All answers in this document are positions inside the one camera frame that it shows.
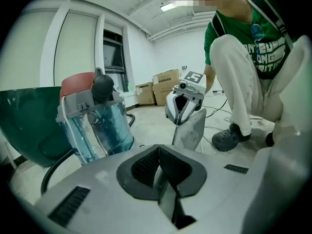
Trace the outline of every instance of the beige pants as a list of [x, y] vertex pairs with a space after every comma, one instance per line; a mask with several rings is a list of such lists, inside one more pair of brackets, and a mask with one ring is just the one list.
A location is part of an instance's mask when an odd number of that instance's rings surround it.
[[214, 40], [210, 47], [211, 66], [232, 109], [230, 123], [237, 124], [242, 135], [251, 133], [250, 114], [275, 122], [275, 143], [295, 132], [279, 95], [302, 65], [301, 49], [307, 48], [309, 41], [307, 36], [300, 37], [275, 78], [261, 80], [248, 51], [237, 38], [224, 35]]

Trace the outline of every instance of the person's neck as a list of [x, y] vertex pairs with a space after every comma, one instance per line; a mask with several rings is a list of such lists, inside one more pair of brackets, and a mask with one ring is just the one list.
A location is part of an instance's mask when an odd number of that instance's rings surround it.
[[227, 17], [241, 22], [250, 23], [253, 18], [253, 9], [247, 0], [227, 0], [223, 1], [217, 10]]

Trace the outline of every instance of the brown cardboard box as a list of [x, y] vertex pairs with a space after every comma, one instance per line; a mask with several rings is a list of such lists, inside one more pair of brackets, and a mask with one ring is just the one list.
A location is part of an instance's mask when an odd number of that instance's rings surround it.
[[181, 73], [178, 69], [153, 76], [153, 91], [159, 106], [166, 104], [166, 97], [175, 85], [179, 84]]
[[139, 105], [155, 104], [153, 84], [151, 82], [136, 86], [136, 95]]

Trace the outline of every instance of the man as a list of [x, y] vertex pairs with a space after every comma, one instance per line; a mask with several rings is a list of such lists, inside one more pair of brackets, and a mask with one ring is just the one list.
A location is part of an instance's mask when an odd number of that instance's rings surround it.
[[[266, 138], [268, 146], [293, 134], [293, 124], [279, 95], [302, 65], [303, 53], [306, 55], [310, 46], [309, 38], [300, 37], [290, 51], [284, 36], [247, 0], [199, 1], [216, 7], [226, 32], [218, 37], [210, 22], [205, 33], [207, 91], [217, 75], [232, 109], [230, 127], [213, 136], [214, 146], [226, 152], [248, 140], [250, 114], [275, 122], [273, 132]], [[279, 13], [275, 0], [267, 1]], [[261, 32], [260, 39], [252, 34], [254, 27]]]

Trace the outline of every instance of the black knob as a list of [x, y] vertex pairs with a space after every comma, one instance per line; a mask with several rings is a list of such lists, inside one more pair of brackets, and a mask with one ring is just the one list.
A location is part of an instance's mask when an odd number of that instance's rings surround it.
[[114, 90], [114, 81], [107, 75], [99, 75], [95, 77], [91, 86], [93, 97], [98, 102], [105, 102], [112, 95]]

